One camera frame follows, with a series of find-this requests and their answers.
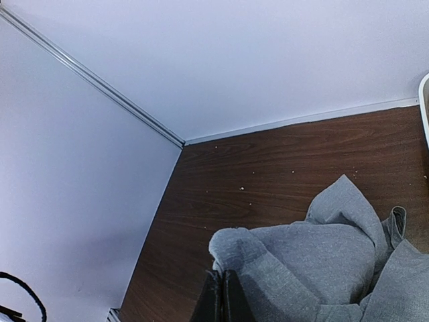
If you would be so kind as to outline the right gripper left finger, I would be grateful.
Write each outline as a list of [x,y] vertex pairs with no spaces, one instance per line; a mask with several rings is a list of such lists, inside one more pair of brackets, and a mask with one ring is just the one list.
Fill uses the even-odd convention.
[[208,270],[206,280],[194,312],[191,322],[221,322],[223,319],[223,279],[216,270]]

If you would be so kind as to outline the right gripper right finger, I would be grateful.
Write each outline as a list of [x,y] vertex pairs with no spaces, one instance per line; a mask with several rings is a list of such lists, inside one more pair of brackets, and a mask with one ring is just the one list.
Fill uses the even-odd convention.
[[223,273],[223,321],[255,321],[245,293],[234,270]]

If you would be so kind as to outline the grey long sleeve shirt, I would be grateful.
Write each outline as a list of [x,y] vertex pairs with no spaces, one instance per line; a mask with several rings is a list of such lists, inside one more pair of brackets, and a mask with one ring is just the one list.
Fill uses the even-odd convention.
[[380,220],[341,176],[303,221],[226,228],[209,243],[234,271],[257,321],[427,321],[428,255],[406,238],[406,210]]

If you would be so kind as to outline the white plastic basket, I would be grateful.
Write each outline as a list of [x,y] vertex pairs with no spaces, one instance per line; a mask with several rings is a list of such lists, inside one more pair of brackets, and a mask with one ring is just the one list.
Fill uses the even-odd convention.
[[418,87],[418,98],[420,104],[420,114],[422,118],[422,124],[424,129],[424,136],[426,138],[426,144],[429,146],[429,123],[428,123],[428,82],[429,74],[426,74],[420,81]]

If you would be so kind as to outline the left aluminium frame post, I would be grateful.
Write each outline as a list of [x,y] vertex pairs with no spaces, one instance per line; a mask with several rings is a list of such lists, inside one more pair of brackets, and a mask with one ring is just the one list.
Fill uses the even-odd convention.
[[73,73],[77,74],[80,78],[101,92],[116,105],[120,106],[120,108],[134,116],[134,118],[150,127],[156,133],[160,134],[163,138],[167,139],[170,143],[174,144],[180,149],[185,146],[185,141],[179,135],[168,129],[164,124],[158,121],[155,117],[151,116],[142,107],[128,99],[124,94],[120,93],[117,89],[112,87],[109,83],[104,81],[101,77],[80,63],[77,59],[73,58],[69,53],[47,39],[47,37],[39,33],[26,21],[22,20],[12,11],[8,10],[4,4],[1,4],[1,18],[3,18],[7,23],[17,29],[21,34],[38,45],[49,55],[54,57]]

